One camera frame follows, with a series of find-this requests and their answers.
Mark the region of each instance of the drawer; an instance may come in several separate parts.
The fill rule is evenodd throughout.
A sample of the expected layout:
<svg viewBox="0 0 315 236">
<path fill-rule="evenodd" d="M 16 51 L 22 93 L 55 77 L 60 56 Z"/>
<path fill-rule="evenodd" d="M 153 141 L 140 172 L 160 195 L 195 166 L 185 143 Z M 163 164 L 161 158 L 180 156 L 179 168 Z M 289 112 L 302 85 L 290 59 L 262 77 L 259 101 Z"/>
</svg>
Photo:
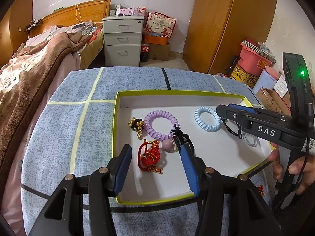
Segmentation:
<svg viewBox="0 0 315 236">
<path fill-rule="evenodd" d="M 104 46 L 106 66 L 139 66 L 141 45 Z"/>
<path fill-rule="evenodd" d="M 143 20 L 117 19 L 104 20 L 103 33 L 142 33 Z"/>
<path fill-rule="evenodd" d="M 104 46 L 108 45 L 141 45 L 141 33 L 104 34 Z"/>
</svg>

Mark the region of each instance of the finger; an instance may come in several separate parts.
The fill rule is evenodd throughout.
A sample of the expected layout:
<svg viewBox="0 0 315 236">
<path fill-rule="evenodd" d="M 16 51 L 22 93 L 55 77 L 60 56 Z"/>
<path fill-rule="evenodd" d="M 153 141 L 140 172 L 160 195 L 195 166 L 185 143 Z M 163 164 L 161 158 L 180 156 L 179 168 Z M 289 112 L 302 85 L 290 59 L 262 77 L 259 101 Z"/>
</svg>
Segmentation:
<svg viewBox="0 0 315 236">
<path fill-rule="evenodd" d="M 279 148 L 274 149 L 268 156 L 269 161 L 279 161 Z"/>
<path fill-rule="evenodd" d="M 300 187 L 297 189 L 296 194 L 301 195 L 305 192 L 305 190 L 308 188 L 308 185 L 304 182 L 301 182 Z"/>
<path fill-rule="evenodd" d="M 270 142 L 270 144 L 271 144 L 271 146 L 273 146 L 273 147 L 275 147 L 275 148 L 278 148 L 278 147 L 279 147 L 279 146 L 278 146 L 277 144 L 275 144 L 275 143 Z"/>
<path fill-rule="evenodd" d="M 296 194 L 300 195 L 315 181 L 315 172 L 306 172 L 303 175 L 300 187 L 297 189 Z"/>
<path fill-rule="evenodd" d="M 283 171 L 283 167 L 276 161 L 272 163 L 272 169 L 273 169 L 273 177 L 274 179 L 278 180 L 281 177 L 281 173 Z"/>
<path fill-rule="evenodd" d="M 296 161 L 294 161 L 289 167 L 289 173 L 292 175 L 296 175 L 300 173 L 302 166 L 304 164 L 305 156 L 300 157 Z M 308 156 L 308 161 L 305 164 L 304 172 L 315 172 L 315 159 L 313 155 Z"/>
</svg>

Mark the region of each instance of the pink bedsheet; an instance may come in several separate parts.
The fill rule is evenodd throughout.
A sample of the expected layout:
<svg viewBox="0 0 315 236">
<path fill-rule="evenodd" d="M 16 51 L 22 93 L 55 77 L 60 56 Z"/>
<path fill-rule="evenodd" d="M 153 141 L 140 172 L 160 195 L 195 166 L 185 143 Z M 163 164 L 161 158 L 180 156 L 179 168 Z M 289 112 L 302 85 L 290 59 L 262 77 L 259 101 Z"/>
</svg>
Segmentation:
<svg viewBox="0 0 315 236">
<path fill-rule="evenodd" d="M 35 124 L 44 110 L 47 102 L 52 94 L 63 82 L 66 76 L 75 70 L 80 69 L 81 57 L 79 52 L 68 54 L 62 61 L 55 78 L 48 88 L 42 102 L 40 103 L 37 111 L 20 143 L 19 149 L 15 155 L 9 177 L 4 189 L 4 196 L 1 205 L 1 213 L 11 226 L 17 236 L 26 236 L 23 223 L 23 213 L 21 204 L 21 169 L 18 168 L 17 163 L 19 160 L 24 159 L 25 151 L 28 141 L 32 135 Z"/>
</svg>

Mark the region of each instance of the qr code label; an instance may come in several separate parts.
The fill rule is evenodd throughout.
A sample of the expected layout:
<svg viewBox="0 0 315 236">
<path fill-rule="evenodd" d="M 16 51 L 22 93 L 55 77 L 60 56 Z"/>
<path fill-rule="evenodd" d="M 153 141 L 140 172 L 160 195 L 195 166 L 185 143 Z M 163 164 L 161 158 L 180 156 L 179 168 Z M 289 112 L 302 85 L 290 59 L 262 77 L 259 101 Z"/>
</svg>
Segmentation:
<svg viewBox="0 0 315 236">
<path fill-rule="evenodd" d="M 307 139 L 305 140 L 305 144 L 303 147 L 304 152 L 306 152 L 306 145 L 307 145 Z M 309 149 L 310 154 L 315 154 L 315 140 L 310 138 L 310 149 Z"/>
</svg>

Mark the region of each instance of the light blue coil bracelet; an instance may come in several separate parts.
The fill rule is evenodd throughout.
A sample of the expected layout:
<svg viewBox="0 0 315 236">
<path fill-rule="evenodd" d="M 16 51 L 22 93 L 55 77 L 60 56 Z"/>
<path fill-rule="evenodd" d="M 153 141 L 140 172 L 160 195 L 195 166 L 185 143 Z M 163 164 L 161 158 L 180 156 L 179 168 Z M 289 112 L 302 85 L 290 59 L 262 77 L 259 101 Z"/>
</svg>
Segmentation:
<svg viewBox="0 0 315 236">
<path fill-rule="evenodd" d="M 204 121 L 201 120 L 201 118 L 200 118 L 200 114 L 203 112 L 207 112 L 207 113 L 213 115 L 213 117 L 215 117 L 216 124 L 213 124 L 213 125 L 205 124 Z M 218 116 L 218 114 L 215 112 L 215 110 L 213 110 L 212 108 L 210 108 L 208 106 L 198 107 L 194 113 L 194 116 L 195 116 L 196 123 L 205 131 L 216 132 L 221 127 L 221 123 L 222 123 L 221 118 Z"/>
</svg>

